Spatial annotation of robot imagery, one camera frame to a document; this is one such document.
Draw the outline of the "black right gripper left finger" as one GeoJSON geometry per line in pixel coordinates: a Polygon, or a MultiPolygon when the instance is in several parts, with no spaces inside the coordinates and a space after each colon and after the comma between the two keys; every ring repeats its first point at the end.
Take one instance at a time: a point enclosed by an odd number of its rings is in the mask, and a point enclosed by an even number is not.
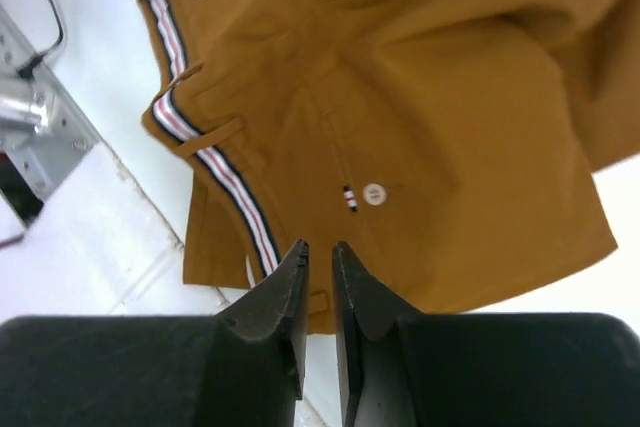
{"type": "Polygon", "coordinates": [[[292,422],[302,399],[309,246],[296,241],[276,270],[218,319],[215,420],[292,422]]]}

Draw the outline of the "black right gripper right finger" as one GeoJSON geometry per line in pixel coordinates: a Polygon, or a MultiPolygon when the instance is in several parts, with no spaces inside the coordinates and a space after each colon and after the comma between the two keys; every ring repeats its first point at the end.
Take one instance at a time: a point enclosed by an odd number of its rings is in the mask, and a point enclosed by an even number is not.
{"type": "Polygon", "coordinates": [[[413,313],[345,242],[332,251],[339,392],[344,426],[413,426],[398,319],[413,313]]]}

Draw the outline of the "brown trousers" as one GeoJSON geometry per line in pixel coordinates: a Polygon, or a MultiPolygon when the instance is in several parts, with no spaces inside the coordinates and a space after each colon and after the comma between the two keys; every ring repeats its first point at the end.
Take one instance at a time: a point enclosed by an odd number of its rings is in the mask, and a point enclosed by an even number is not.
{"type": "Polygon", "coordinates": [[[348,243],[419,309],[471,311],[617,247],[593,176],[639,151],[639,0],[138,0],[147,132],[193,171],[183,280],[249,289],[348,243]]]}

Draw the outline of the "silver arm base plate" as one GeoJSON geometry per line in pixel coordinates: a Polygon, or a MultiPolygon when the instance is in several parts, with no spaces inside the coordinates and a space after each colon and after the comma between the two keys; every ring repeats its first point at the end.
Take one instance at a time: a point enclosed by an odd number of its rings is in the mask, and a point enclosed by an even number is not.
{"type": "Polygon", "coordinates": [[[51,70],[33,80],[18,64],[34,49],[6,12],[1,13],[1,193],[25,223],[101,142],[86,116],[51,70]]]}

